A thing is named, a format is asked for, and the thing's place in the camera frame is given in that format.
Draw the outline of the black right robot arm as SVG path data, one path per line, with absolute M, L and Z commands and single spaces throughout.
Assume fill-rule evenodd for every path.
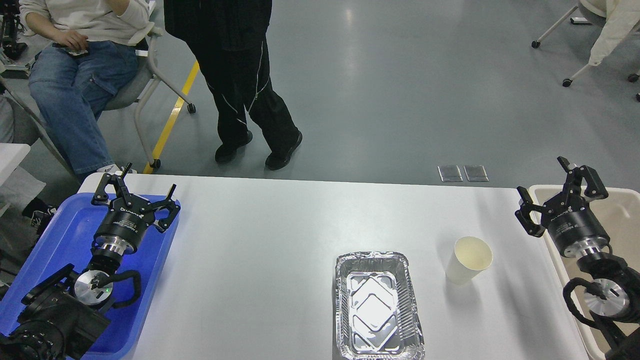
M 548 233 L 558 253 L 574 258 L 591 280 L 576 277 L 567 281 L 562 296 L 576 321 L 604 336 L 610 346 L 607 360 L 637 360 L 639 331 L 630 335 L 621 323 L 639 323 L 639 273 L 624 258 L 614 255 L 610 235 L 590 209 L 592 201 L 608 198 L 608 191 L 595 169 L 576 166 L 567 158 L 557 158 L 566 180 L 562 190 L 542 205 L 533 202 L 525 187 L 515 217 L 533 237 Z

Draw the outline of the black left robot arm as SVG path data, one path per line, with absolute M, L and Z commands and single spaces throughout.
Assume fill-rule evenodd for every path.
M 139 335 L 181 205 L 106 173 L 54 215 L 1 301 L 3 360 L 116 360 Z

